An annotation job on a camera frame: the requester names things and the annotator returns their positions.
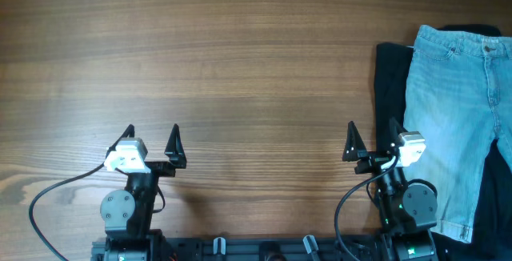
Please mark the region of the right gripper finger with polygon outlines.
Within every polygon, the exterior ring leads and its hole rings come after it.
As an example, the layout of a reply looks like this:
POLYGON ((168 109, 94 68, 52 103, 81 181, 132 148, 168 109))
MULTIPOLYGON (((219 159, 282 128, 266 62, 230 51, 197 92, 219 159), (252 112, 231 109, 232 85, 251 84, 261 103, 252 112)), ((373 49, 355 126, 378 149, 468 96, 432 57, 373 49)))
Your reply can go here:
POLYGON ((389 121, 390 137, 391 141, 395 146, 401 146, 403 144, 401 133, 405 133, 406 129, 398 122, 395 117, 392 117, 389 121))
POLYGON ((346 144, 342 155, 344 162, 355 162, 367 157, 367 149, 354 121, 347 127, 346 144))

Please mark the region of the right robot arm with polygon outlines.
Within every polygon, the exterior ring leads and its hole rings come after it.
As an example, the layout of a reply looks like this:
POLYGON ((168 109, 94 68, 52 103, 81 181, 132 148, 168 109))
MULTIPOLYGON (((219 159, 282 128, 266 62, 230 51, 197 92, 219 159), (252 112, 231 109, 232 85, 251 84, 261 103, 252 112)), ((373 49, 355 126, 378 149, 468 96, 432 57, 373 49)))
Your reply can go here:
POLYGON ((344 162, 356 162, 354 173, 370 177, 350 189, 335 211, 339 218, 342 205, 361 187, 374 184, 369 194, 377 207, 381 229, 374 236, 342 237, 334 223, 336 245, 341 260, 437 260, 430 229, 437 224, 438 192, 423 179, 408 180, 404 169, 416 163, 426 149, 425 139, 417 131, 404 129, 396 119, 390 120, 393 141, 386 151, 368 151, 354 122, 347 125, 344 162))

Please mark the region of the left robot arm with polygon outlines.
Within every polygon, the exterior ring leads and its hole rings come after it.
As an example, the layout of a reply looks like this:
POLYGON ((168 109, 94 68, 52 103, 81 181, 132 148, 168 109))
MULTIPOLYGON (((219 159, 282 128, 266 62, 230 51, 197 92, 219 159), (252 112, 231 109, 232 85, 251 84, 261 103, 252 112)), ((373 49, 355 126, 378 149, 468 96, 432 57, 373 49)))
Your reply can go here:
POLYGON ((142 139, 134 136, 129 125, 121 137, 107 150, 104 166, 127 176, 121 190, 105 196, 100 215, 105 223, 106 240, 93 244, 93 261, 176 260, 176 250, 159 229, 151 229, 158 210, 155 199, 162 195, 158 180, 174 177, 177 169, 186 168, 179 126, 173 125, 167 141, 165 161, 147 161, 148 150, 142 139))

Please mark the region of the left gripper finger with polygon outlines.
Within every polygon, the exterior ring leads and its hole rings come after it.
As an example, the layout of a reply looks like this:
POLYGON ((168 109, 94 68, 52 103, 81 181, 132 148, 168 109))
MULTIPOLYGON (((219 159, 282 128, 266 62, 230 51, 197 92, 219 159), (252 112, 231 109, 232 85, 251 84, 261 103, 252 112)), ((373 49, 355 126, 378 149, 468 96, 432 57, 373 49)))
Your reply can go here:
POLYGON ((164 154, 172 164, 187 164, 178 124, 173 125, 164 154))
POLYGON ((107 148, 107 153, 110 153, 111 151, 113 151, 115 149, 115 147, 118 145, 118 143, 121 141, 121 139, 133 138, 134 137, 134 133, 135 133, 134 125, 130 124, 124 130, 124 132, 121 134, 121 136, 110 147, 107 148))

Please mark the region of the light blue denim shorts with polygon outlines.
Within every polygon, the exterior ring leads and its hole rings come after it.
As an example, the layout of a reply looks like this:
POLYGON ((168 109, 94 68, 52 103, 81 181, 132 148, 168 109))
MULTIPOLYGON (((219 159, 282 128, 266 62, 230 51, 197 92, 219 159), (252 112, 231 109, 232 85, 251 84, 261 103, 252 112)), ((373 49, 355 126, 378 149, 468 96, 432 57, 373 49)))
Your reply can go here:
POLYGON ((491 144, 511 161, 511 39, 420 26, 403 126, 426 140, 404 173, 437 188, 433 231, 470 243, 491 144))

